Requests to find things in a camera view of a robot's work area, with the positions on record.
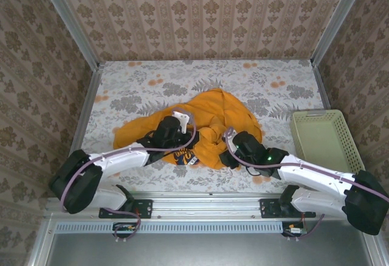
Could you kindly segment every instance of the gray floor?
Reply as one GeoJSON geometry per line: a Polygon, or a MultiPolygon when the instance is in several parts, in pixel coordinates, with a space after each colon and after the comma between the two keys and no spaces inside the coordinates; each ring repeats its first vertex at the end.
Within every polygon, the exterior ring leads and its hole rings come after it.
{"type": "Polygon", "coordinates": [[[125,243],[109,234],[61,234],[48,265],[369,266],[362,239],[338,222],[299,242],[280,234],[138,234],[125,243]]]}

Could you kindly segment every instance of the patterned wallpaper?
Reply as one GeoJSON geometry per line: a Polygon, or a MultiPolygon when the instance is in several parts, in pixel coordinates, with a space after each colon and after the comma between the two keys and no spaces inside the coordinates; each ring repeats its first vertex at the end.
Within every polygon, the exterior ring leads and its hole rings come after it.
{"type": "Polygon", "coordinates": [[[0,265],[33,246],[90,76],[50,0],[0,0],[0,265]]]}
{"type": "Polygon", "coordinates": [[[67,0],[100,61],[310,58],[339,0],[67,0]]]}
{"type": "MultiPolygon", "coordinates": [[[[389,192],[389,0],[356,0],[319,70],[367,170],[389,192]]],[[[389,249],[389,226],[384,225],[389,249]]]]}

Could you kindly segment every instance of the floral table surface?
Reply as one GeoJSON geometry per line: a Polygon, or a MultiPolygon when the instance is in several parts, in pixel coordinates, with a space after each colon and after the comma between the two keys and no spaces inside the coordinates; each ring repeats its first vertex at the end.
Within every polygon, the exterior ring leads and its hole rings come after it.
{"type": "MultiPolygon", "coordinates": [[[[220,87],[257,117],[263,144],[295,153],[289,123],[296,110],[323,109],[308,60],[115,61],[102,72],[82,148],[112,150],[115,131],[137,117],[220,87]]],[[[246,170],[213,170],[159,161],[109,178],[133,191],[282,192],[284,182],[246,170]]]]}

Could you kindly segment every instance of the wallpaper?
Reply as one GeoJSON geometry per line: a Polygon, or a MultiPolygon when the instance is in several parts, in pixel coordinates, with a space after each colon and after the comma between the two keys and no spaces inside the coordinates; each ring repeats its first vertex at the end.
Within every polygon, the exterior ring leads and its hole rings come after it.
{"type": "Polygon", "coordinates": [[[356,0],[319,69],[366,169],[389,192],[389,0],[356,0]]]}
{"type": "Polygon", "coordinates": [[[49,0],[0,0],[0,265],[32,249],[90,76],[49,0]]]}
{"type": "MultiPolygon", "coordinates": [[[[295,154],[289,127],[293,111],[323,109],[309,60],[107,62],[82,148],[88,153],[112,151],[114,134],[126,122],[217,87],[256,116],[266,147],[291,154],[295,154]]],[[[163,161],[123,171],[109,182],[149,192],[281,193],[286,187],[275,178],[252,177],[245,169],[214,170],[163,161]]]]}
{"type": "Polygon", "coordinates": [[[310,58],[339,0],[66,0],[100,61],[310,58]]]}

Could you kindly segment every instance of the light green basket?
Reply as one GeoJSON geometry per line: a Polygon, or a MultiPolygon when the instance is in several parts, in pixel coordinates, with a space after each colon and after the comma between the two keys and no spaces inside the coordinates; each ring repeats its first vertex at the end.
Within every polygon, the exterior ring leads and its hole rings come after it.
{"type": "Polygon", "coordinates": [[[300,159],[340,172],[365,169],[339,110],[294,112],[291,130],[300,159]]]}

